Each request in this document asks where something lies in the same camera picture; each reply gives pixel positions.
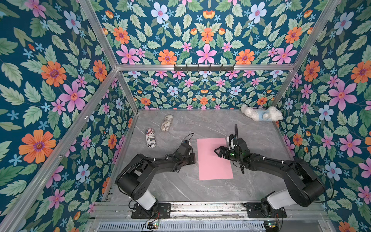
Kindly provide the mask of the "pink rectangular paper sheet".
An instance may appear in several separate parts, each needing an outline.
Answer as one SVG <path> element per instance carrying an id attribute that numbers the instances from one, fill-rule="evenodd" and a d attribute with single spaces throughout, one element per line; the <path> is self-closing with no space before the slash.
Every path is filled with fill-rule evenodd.
<path id="1" fill-rule="evenodd" d="M 214 151 L 226 145 L 226 138 L 197 139 L 199 179 L 201 181 L 233 179 L 231 162 L 220 158 Z"/>

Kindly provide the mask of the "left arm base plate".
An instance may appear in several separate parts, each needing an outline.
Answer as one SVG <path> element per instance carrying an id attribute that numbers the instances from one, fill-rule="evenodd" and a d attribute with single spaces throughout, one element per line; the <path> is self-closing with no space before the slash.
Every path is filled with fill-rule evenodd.
<path id="1" fill-rule="evenodd" d="M 171 214 L 170 203 L 155 203 L 149 210 L 144 209 L 141 205 L 135 204 L 132 210 L 132 219 L 156 219 L 170 218 Z"/>

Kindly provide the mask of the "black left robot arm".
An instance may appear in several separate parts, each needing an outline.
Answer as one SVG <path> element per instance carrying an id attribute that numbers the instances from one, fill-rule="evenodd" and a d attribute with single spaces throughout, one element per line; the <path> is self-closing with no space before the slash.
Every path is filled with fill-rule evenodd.
<path id="1" fill-rule="evenodd" d="M 158 200 L 148 190 L 155 175 L 177 173 L 181 168 L 194 165 L 195 152 L 188 140 L 184 140 L 178 149 L 160 158 L 151 158 L 137 154 L 118 174 L 115 184 L 121 193 L 129 196 L 144 210 L 156 208 Z"/>

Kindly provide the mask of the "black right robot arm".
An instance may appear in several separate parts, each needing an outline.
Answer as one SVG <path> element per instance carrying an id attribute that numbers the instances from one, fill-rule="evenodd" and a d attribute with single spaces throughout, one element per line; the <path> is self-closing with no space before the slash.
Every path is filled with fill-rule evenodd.
<path id="1" fill-rule="evenodd" d="M 264 172 L 281 178 L 285 188 L 274 191 L 261 200 L 261 209 L 266 215 L 290 205 L 308 207 L 325 191 L 325 185 L 305 161 L 272 159 L 252 153 L 245 140 L 231 134 L 228 147 L 220 146 L 214 150 L 219 158 L 237 162 L 241 172 L 245 169 Z"/>

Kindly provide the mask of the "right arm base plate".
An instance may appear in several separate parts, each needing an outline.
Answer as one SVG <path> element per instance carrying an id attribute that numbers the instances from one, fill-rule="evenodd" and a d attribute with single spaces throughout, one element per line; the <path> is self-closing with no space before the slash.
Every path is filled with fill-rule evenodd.
<path id="1" fill-rule="evenodd" d="M 287 218 L 285 209 L 273 209 L 267 203 L 244 203 L 249 218 Z"/>

